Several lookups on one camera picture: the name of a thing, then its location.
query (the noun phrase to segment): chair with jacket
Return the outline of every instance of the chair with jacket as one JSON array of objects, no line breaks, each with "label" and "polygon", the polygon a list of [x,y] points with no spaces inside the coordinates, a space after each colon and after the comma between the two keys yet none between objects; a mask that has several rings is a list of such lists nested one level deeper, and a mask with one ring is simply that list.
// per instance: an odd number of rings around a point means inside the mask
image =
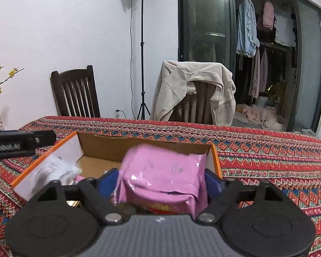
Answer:
[{"label": "chair with jacket", "polygon": [[234,93],[232,73],[221,63],[163,61],[150,119],[230,126]]},{"label": "chair with jacket", "polygon": [[51,85],[62,116],[100,117],[93,66],[51,73]]}]

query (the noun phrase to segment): open box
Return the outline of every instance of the open box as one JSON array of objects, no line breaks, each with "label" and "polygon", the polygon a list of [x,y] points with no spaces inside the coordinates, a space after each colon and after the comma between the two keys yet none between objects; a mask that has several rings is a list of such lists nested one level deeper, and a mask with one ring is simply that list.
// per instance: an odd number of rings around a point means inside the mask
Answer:
[{"label": "open box", "polygon": [[48,157],[51,155],[80,167],[81,176],[85,178],[100,178],[105,171],[114,167],[119,169],[127,150],[143,143],[178,153],[207,154],[205,167],[221,178],[215,145],[162,142],[73,132],[34,161],[11,185],[19,196],[28,201],[33,196],[32,190],[36,185],[39,171],[47,164]]}]

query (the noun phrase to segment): ribbed gray surface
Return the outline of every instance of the ribbed gray surface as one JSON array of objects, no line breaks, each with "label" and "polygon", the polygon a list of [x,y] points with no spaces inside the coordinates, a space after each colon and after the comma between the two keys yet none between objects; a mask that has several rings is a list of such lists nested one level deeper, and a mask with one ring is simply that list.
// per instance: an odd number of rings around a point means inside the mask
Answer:
[{"label": "ribbed gray surface", "polygon": [[195,224],[189,215],[133,215],[106,227],[96,243],[78,257],[241,257],[213,227]]}]

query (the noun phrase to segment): sliding glass door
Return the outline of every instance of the sliding glass door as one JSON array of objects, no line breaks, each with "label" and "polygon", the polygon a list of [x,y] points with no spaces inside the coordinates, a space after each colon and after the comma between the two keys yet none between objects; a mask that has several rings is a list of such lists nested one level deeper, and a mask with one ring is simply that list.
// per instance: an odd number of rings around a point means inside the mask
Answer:
[{"label": "sliding glass door", "polygon": [[180,36],[183,44],[180,59],[219,62],[230,68],[234,60],[232,51],[235,51],[232,0],[182,0],[182,3],[186,14],[182,15],[185,33]]},{"label": "sliding glass door", "polygon": [[321,9],[305,0],[295,0],[295,5],[299,13],[299,60],[288,130],[316,132],[321,116]]}]

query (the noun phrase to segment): wooden chair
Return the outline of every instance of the wooden chair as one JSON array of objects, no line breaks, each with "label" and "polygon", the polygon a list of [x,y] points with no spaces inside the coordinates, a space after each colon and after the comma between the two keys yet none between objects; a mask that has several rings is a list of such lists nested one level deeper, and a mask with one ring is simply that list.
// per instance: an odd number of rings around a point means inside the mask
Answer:
[{"label": "wooden chair", "polygon": [[187,94],[175,106],[169,121],[212,125],[210,99],[216,86],[200,81],[195,81],[194,85],[196,94]]},{"label": "wooden chair", "polygon": [[100,117],[93,66],[62,73],[54,71],[51,85],[62,116]]}]

